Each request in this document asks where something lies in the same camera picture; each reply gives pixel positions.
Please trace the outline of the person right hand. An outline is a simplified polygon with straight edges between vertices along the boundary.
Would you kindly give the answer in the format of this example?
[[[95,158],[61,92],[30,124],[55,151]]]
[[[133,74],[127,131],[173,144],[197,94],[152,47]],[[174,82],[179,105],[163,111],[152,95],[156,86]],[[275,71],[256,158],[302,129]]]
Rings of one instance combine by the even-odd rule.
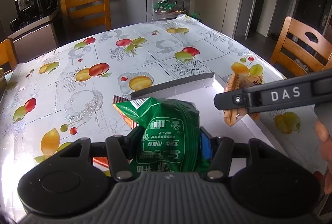
[[[332,192],[332,169],[331,169],[331,162],[332,162],[332,142],[331,137],[329,135],[329,131],[325,127],[325,125],[316,120],[315,124],[315,131],[320,140],[321,145],[321,157],[324,161],[327,161],[327,174],[325,176],[325,187],[324,191],[325,194],[331,194]]]

